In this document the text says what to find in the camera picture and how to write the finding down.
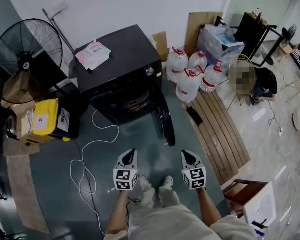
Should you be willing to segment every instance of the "washing machine door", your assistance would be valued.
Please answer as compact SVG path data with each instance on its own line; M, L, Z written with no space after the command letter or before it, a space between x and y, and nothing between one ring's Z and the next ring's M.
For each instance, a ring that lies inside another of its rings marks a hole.
M168 145L173 147L176 145L175 130L165 96L160 90L157 90L156 97L157 106L152 116L158 137L159 139L165 138Z

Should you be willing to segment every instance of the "white cable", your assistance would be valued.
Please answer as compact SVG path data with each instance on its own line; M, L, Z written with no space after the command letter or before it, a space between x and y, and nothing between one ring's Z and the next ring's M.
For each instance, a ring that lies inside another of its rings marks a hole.
M118 136L119 136L120 128L119 128L119 126L117 126L117 125L110 125L110 126L107 126L107 127L99 127L99 126L97 126L97 125L95 124L95 122L94 122L94 116L95 116L96 113L97 113L97 110L94 112L94 114L92 115L92 118L91 118L91 119L92 119L92 123L93 123L93 125L94 125L95 127L97 127L97 128L100 129L100 130L108 129L108 128L111 128L111 127L117 127L117 128L118 128L118 133L117 133L117 135L116 135L116 137L114 138L113 141L94 140L94 141L89 142L87 145L85 145L85 146L83 147L82 151L81 151L81 160L74 159L74 160L72 160L71 163L70 163L70 177L71 177L71 180L73 181L73 183L74 183L74 184L76 185L76 187L79 189L79 194L80 194L81 199L82 199L83 201L85 201L85 202L88 204L88 206L96 213L96 215L97 215L97 217L98 217L99 229L100 229L100 231L102 232L103 235L106 235L106 234L102 231L102 229L101 229L100 217L99 217L98 212L97 212L97 211L90 205L90 203L89 203L86 199L84 199L83 196L82 196L82 192L87 193L87 194L91 194L91 195L93 195L93 194L95 194L95 193L97 192L97 181L96 181L96 178L95 178L95 176L93 175L93 173L87 168L87 166L86 166L86 164L85 164L85 162L84 162L84 150L85 150L85 148L88 147L90 144L96 143L96 142L114 143L114 142L117 140ZM83 174L82 174L82 178L81 178L81 180L80 180L80 182L79 182L79 185L75 182L74 178L72 177L72 164L73 164L73 162L80 162L80 163L82 163L82 165L83 165ZM93 180L94 180L94 191L91 190L91 192L85 191L85 190L81 189L81 183L82 183L82 181L83 181L84 178L85 178L86 170L88 171L88 173L90 173L90 175L92 176L92 178L93 178Z

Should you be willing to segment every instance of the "black washing machine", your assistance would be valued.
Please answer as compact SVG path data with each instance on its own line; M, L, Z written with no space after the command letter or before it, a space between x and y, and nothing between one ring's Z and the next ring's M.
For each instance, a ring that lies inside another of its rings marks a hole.
M174 127L162 93L162 62L149 39L133 25L96 41L111 50L110 58L94 70L86 70L76 59L81 95L115 125L152 113L158 136L174 146Z

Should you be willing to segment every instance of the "yellow lid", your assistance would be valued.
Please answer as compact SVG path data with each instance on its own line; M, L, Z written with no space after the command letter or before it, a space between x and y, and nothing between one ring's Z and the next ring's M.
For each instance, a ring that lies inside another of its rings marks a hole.
M50 135L57 126L59 98L47 99L35 104L32 131L36 135Z

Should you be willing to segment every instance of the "sneaker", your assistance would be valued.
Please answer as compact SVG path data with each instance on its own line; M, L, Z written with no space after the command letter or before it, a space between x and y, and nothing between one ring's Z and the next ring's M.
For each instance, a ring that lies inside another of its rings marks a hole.
M174 178L172 178L171 176L166 176L163 180L163 184L161 187L172 190L173 185L174 185Z
M139 177L139 185L144 190L146 187L151 187L152 184L150 184L148 178L146 176L140 176Z

